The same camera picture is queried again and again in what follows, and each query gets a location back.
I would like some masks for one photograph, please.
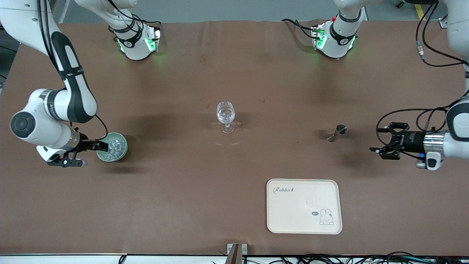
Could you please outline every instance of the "table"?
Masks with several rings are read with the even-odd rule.
[[[368,149],[381,147],[374,131],[385,113],[446,105],[463,93],[462,67],[419,60],[415,27],[364,22],[354,48],[335,60],[281,22],[164,24],[161,53],[136,62],[104,24],[62,24],[100,117],[130,144],[118,163],[80,153],[83,169],[47,166],[9,131],[34,89],[62,87],[50,61],[21,46],[0,96],[0,252],[218,254],[243,242],[251,254],[469,255],[468,162],[448,158],[430,172]],[[427,34],[449,52],[437,23]],[[221,101],[233,103],[242,126],[230,135],[217,125]],[[383,125],[415,129],[415,116]],[[442,117],[435,114],[435,126]],[[339,123],[347,136],[326,142]],[[90,138],[104,133],[96,119],[77,126]],[[272,178],[336,181],[342,232],[269,232]]]

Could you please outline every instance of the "metal jigger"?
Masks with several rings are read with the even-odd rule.
[[[337,136],[347,134],[347,127],[344,124],[338,124],[335,127],[335,132],[333,134],[328,134],[326,140],[328,142],[334,142],[337,139]]]

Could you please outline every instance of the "yellow floor line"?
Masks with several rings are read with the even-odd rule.
[[[422,19],[422,17],[424,17],[424,11],[422,10],[422,6],[421,5],[415,5],[415,10],[417,10],[417,15],[418,15],[418,19]]]

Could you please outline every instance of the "glass base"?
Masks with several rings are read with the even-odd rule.
[[[325,138],[328,142],[334,142],[337,138],[336,138],[336,134],[328,134],[326,135],[326,138]]]
[[[229,133],[232,133],[235,130],[234,127],[235,126],[233,125],[233,123],[222,124],[221,131],[225,134],[229,134]]]

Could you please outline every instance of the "wine glass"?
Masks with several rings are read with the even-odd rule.
[[[221,131],[229,134],[235,130],[233,120],[235,119],[235,109],[230,102],[221,102],[217,106],[217,118],[223,126]]]

